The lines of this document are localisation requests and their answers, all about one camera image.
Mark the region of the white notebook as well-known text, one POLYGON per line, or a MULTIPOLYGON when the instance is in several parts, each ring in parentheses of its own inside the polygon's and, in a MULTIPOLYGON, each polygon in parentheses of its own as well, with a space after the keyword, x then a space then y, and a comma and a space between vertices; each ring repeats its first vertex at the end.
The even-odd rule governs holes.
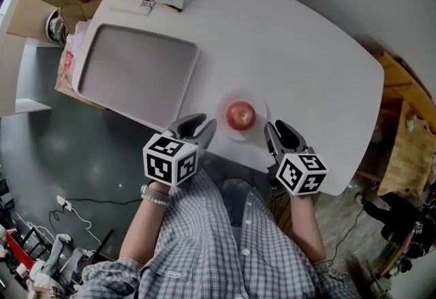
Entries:
POLYGON ((140 16, 148 16, 155 5, 155 0, 108 0, 111 10, 140 16))

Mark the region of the small white plate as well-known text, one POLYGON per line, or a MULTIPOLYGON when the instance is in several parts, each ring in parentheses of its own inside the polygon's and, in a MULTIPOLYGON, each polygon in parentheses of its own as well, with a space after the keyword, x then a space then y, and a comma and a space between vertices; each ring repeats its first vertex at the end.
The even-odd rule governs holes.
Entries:
POLYGON ((268 108, 265 101, 247 89, 234 89, 227 92, 217 105, 216 110, 218 132, 235 141, 248 142, 257 140, 262 135, 264 125, 268 120, 268 108), (255 122, 245 131, 232 129, 225 119, 225 112, 235 101, 245 101, 255 110, 255 122))

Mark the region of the wooden workbench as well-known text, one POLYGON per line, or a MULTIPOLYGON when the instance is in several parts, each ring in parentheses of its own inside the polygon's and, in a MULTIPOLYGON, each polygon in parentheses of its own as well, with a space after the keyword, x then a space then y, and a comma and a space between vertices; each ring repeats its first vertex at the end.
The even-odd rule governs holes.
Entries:
POLYGON ((357 174, 377 194, 418 196, 436 174, 436 100, 400 57, 375 55, 384 71, 375 131, 357 174))

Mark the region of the person's left forearm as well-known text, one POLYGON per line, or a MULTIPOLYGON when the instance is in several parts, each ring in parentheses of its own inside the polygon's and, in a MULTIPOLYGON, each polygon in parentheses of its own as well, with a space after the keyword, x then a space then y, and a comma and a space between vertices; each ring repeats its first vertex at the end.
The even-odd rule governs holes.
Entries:
MULTIPOLYGON (((170 191, 169 185, 159 182, 152 182, 149 186, 162 193, 170 191)), ((165 209, 166 205, 142 199, 123 240, 120 259, 130 259, 143 266, 154 256, 165 209)))

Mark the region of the red apple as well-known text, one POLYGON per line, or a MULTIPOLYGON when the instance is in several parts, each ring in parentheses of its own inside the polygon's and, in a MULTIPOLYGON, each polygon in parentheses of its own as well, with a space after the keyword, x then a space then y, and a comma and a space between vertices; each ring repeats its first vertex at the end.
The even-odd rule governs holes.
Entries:
POLYGON ((225 110, 225 119, 228 126, 236 131, 251 129, 256 120, 254 107, 246 101, 235 101, 225 110))

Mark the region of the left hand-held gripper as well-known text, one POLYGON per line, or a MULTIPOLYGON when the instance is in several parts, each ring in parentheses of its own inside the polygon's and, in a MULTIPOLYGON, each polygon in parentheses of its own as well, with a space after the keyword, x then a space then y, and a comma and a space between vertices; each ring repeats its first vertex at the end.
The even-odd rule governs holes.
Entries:
POLYGON ((198 169, 200 149, 209 147, 217 130, 213 119, 193 136, 205 120, 205 113, 190 114, 154 134, 142 149, 145 176, 171 187, 192 177, 198 169))

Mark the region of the small cardboard box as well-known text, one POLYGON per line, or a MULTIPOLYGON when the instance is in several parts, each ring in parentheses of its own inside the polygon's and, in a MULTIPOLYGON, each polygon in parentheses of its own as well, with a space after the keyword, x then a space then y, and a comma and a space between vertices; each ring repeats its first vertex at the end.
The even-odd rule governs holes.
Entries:
POLYGON ((57 13, 65 25, 66 31, 69 34, 75 34, 77 23, 92 19, 99 4, 99 1, 89 1, 78 5, 66 5, 58 7, 57 13))

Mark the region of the red printed plastic bag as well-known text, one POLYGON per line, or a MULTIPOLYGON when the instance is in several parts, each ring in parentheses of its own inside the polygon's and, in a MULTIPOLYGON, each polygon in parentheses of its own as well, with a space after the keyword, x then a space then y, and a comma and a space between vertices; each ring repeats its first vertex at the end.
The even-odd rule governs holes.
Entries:
POLYGON ((72 52, 65 48, 57 72, 57 81, 55 84, 55 89, 59 92, 72 91, 72 78, 74 74, 74 55, 72 52))

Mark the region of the person's right forearm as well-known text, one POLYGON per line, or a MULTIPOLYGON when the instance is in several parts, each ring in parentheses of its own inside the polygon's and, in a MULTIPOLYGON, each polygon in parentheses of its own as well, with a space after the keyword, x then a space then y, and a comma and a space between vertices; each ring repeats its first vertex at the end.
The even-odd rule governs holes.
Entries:
POLYGON ((312 198, 290 196, 292 239, 314 264, 326 260, 326 250, 317 225, 312 198))

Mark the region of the white plastic bag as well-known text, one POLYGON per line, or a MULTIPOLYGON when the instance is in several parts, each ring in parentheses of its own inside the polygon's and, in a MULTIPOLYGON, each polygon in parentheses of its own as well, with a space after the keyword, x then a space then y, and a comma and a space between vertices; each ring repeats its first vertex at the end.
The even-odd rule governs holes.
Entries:
POLYGON ((87 33, 91 20, 79 21, 76 24, 76 30, 74 34, 69 34, 66 39, 66 49, 70 52, 73 58, 78 56, 80 52, 83 39, 87 33))

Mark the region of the grey rectangular tray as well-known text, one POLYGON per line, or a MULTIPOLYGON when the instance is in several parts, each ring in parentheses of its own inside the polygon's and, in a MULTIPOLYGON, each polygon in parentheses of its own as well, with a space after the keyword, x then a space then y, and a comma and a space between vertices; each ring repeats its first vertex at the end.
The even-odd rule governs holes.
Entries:
POLYGON ((80 52, 75 92, 157 131, 178 118, 200 56, 193 42, 107 24, 80 52))

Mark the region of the white power strip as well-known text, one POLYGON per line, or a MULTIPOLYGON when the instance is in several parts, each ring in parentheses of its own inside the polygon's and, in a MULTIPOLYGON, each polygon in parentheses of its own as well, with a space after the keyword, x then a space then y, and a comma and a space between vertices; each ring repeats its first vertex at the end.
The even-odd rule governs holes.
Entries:
POLYGON ((63 207, 64 209, 72 212, 73 211, 73 205, 71 202, 67 201, 64 197, 57 195, 57 203, 63 207))

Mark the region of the person in checked shirt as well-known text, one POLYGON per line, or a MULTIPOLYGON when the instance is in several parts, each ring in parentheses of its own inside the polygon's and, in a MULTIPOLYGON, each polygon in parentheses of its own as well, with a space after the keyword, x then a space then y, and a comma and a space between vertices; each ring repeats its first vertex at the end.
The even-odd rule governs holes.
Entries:
POLYGON ((87 266, 76 299, 354 299, 351 279, 310 262, 250 189, 235 239, 223 198, 206 172, 170 192, 157 248, 87 266))

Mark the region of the silver mesh wrist band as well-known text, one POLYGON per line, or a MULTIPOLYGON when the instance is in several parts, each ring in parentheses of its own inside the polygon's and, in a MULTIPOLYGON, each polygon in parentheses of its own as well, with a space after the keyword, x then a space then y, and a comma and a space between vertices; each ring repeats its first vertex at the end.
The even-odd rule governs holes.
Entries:
POLYGON ((149 185, 141 186, 141 198, 154 204, 166 205, 169 200, 168 193, 162 193, 151 188, 149 185))

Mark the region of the red metal stand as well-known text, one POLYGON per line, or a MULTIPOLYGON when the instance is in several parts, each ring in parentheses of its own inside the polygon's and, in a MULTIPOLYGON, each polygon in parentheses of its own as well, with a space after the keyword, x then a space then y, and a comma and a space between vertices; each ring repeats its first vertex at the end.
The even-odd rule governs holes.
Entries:
POLYGON ((19 264, 23 264, 27 270, 31 270, 35 261, 29 256, 29 254, 20 246, 16 240, 16 230, 6 230, 5 235, 6 243, 12 251, 14 257, 19 264))

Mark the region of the white round bucket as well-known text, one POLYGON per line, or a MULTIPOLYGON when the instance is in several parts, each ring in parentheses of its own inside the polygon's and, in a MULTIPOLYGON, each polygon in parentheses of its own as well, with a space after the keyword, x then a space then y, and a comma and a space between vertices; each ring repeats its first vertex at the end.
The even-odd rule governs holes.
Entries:
POLYGON ((45 26, 46 37, 59 46, 65 46, 68 36, 67 27, 59 16, 58 11, 53 11, 47 18, 45 26))

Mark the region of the white shelf unit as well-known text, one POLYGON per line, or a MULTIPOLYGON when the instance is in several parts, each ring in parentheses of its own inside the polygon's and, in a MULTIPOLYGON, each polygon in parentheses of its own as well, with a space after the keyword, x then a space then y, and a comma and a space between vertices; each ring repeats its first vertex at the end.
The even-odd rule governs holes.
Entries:
POLYGON ((2 18, 0 16, 0 118, 51 109, 33 99, 17 97, 17 88, 25 47, 53 47, 54 44, 7 33, 1 24, 2 18))

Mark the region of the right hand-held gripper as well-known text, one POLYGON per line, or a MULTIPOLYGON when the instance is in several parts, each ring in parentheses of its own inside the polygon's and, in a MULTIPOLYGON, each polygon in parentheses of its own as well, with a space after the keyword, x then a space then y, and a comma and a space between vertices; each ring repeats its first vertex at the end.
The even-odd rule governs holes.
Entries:
POLYGON ((271 195, 316 194, 330 171, 322 156, 311 147, 306 148, 306 141, 300 133, 282 120, 276 120, 275 126, 267 122, 264 137, 273 157, 284 153, 277 163, 268 168, 271 195))

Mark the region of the dark grey chair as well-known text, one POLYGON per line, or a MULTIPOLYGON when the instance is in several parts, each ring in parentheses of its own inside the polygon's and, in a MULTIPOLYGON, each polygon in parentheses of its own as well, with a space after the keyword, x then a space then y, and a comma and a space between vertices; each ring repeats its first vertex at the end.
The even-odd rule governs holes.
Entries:
POLYGON ((207 151, 200 158, 200 167, 217 186, 232 227, 242 225, 245 202, 252 189, 264 200, 270 197, 266 173, 207 151))

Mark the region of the light brown panel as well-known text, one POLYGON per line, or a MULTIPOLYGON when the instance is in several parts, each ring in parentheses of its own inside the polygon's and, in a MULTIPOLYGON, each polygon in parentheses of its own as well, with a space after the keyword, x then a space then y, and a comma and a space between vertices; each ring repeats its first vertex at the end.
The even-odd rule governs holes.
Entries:
POLYGON ((55 6, 42 0, 4 0, 0 8, 1 24, 7 33, 51 43, 46 23, 55 11, 55 6))

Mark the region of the low cardboard box with bags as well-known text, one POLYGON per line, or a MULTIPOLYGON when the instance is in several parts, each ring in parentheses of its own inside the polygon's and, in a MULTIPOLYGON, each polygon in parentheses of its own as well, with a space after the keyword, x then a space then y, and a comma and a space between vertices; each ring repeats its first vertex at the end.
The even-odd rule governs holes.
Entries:
POLYGON ((97 104, 95 102, 89 101, 89 100, 81 97, 79 94, 77 94, 77 92, 75 92, 75 90, 66 91, 66 92, 64 92, 62 94, 68 95, 68 96, 74 98, 75 100, 81 101, 82 103, 88 104, 88 105, 93 106, 93 107, 95 107, 97 109, 107 110, 107 108, 105 108, 105 107, 103 107, 103 106, 101 106, 101 105, 99 105, 99 104, 97 104))

